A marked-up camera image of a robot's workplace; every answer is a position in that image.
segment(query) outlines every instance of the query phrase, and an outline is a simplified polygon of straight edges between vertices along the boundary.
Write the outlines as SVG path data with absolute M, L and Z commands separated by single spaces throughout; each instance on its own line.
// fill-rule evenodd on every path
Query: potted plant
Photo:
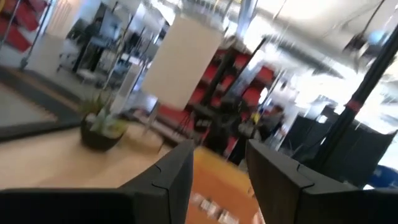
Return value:
M 96 151 L 107 151 L 115 146 L 127 130 L 127 121 L 110 111 L 110 97 L 103 94 L 83 100 L 80 125 L 81 141 Z

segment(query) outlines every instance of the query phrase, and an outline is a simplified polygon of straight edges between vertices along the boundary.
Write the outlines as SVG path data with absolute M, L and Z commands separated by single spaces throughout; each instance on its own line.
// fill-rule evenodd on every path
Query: black partition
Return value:
M 250 140 L 246 162 L 267 224 L 398 223 L 398 191 L 361 190 Z
M 292 158 L 311 166 L 319 145 L 333 122 L 319 123 L 298 116 L 286 135 L 282 147 L 292 151 Z M 330 159 L 325 162 L 325 175 L 341 182 L 363 187 L 386 152 L 396 132 L 381 134 L 353 123 L 340 139 Z

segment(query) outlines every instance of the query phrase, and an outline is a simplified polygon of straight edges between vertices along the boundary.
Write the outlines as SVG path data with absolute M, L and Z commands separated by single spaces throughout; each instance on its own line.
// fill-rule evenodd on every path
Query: green plant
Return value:
M 81 112 L 85 128 L 109 138 L 118 138 L 127 130 L 127 122 L 110 110 L 111 96 L 99 93 L 90 99 L 83 100 Z
M 85 98 L 81 102 L 80 112 L 83 114 L 83 116 L 87 116 L 91 113 L 97 115 L 102 108 L 109 104 L 110 98 L 111 95 L 104 96 L 102 91 L 98 94 L 98 96 L 94 95 L 91 98 Z

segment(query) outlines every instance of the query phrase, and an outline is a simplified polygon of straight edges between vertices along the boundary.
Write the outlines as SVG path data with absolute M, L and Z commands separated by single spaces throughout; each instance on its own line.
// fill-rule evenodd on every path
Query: carpet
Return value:
M 8 108 L 8 114 L 20 113 L 21 120 L 25 119 L 24 116 L 40 117 L 40 119 L 34 121 L 31 119 L 25 123 L 4 123 L 5 125 L 0 127 L 0 141 L 74 128 L 80 125 L 79 97 L 36 72 L 0 67 L 0 88 L 3 92 L 6 91 L 7 94 L 10 94 L 8 101 L 14 99 L 11 104 L 1 105 Z M 30 111 L 21 113 L 18 110 Z

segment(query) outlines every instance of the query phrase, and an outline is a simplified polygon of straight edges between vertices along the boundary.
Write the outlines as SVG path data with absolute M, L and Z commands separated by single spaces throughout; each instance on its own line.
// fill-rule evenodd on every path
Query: orange surface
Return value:
M 258 211 L 257 201 L 249 195 L 249 177 L 238 168 L 205 148 L 195 150 L 192 192 L 210 198 L 221 208 L 239 218 L 239 223 L 251 224 Z M 212 224 L 204 211 L 190 204 L 187 224 Z
M 6 3 L 6 0 L 0 0 L 0 12 L 2 11 L 5 3 Z

